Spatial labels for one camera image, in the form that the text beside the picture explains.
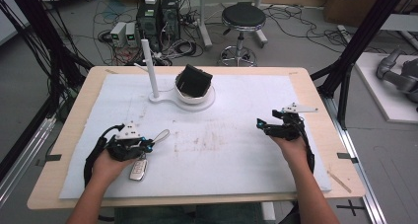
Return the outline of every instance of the stool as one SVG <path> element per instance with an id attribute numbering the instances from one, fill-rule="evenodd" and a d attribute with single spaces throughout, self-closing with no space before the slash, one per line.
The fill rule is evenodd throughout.
<path id="1" fill-rule="evenodd" d="M 249 48 L 243 47 L 244 32 L 255 32 L 260 30 L 265 24 L 264 13 L 250 4 L 238 3 L 226 8 L 222 12 L 222 23 L 230 30 L 240 31 L 237 46 L 228 46 L 221 52 L 220 61 L 224 65 L 232 65 L 234 62 L 240 66 L 240 62 L 248 66 L 256 66 L 257 58 Z"/>

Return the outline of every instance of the table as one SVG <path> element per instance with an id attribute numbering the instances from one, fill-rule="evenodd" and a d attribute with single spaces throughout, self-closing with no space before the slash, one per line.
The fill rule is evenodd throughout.
<path id="1" fill-rule="evenodd" d="M 156 67 L 158 74 L 178 74 L 184 67 Z M 332 121 L 326 112 L 322 100 L 308 72 L 303 68 L 283 67 L 202 67 L 205 72 L 213 75 L 284 75 L 289 76 L 299 103 L 318 108 L 317 113 L 305 113 L 311 127 L 313 139 L 322 158 L 324 167 L 331 180 L 332 191 L 325 193 L 326 198 L 360 197 L 365 194 L 363 185 L 354 166 L 349 159 L 339 159 L 337 153 L 346 153 Z M 64 124 L 51 154 L 62 154 L 60 161 L 47 162 L 34 190 L 28 200 L 30 209 L 72 208 L 77 199 L 59 199 L 64 184 L 72 152 L 83 132 L 91 108 L 101 90 L 107 74 L 144 74 L 136 67 L 95 67 L 93 68 Z M 131 205 L 163 205 L 163 204 L 198 204 L 240 201 L 276 201 L 292 200 L 294 193 L 263 193 L 215 196 L 184 196 L 184 197 L 141 197 L 141 198 L 105 198 L 102 206 Z"/>

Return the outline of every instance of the cardboard box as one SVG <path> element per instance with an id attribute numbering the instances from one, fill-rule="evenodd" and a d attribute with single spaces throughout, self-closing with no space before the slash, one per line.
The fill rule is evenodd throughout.
<path id="1" fill-rule="evenodd" d="M 328 0 L 323 9 L 327 22 L 359 27 L 376 0 Z"/>

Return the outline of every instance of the white round base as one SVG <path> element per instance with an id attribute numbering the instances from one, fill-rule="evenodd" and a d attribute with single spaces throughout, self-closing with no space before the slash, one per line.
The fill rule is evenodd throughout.
<path id="1" fill-rule="evenodd" d="M 175 88 L 172 88 L 168 91 L 159 91 L 160 96 L 158 98 L 154 98 L 154 94 L 151 93 L 149 95 L 149 99 L 152 103 L 158 104 L 158 103 L 173 103 L 176 106 L 178 106 L 180 109 L 183 109 L 188 112 L 202 112 L 206 109 L 210 108 L 213 103 L 215 102 L 216 93 L 215 89 L 210 86 L 208 89 L 207 94 L 208 98 L 206 101 L 199 103 L 199 104 L 187 104 L 183 101 L 181 101 L 178 98 L 177 93 L 175 92 Z"/>

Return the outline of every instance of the forearm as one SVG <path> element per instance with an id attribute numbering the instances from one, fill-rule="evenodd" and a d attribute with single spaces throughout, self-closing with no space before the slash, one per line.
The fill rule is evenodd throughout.
<path id="1" fill-rule="evenodd" d="M 298 193 L 302 223 L 339 223 L 319 189 L 308 164 L 291 167 Z"/>
<path id="2" fill-rule="evenodd" d="M 91 179 L 68 218 L 67 224 L 97 223 L 106 189 L 106 184 L 99 180 Z"/>

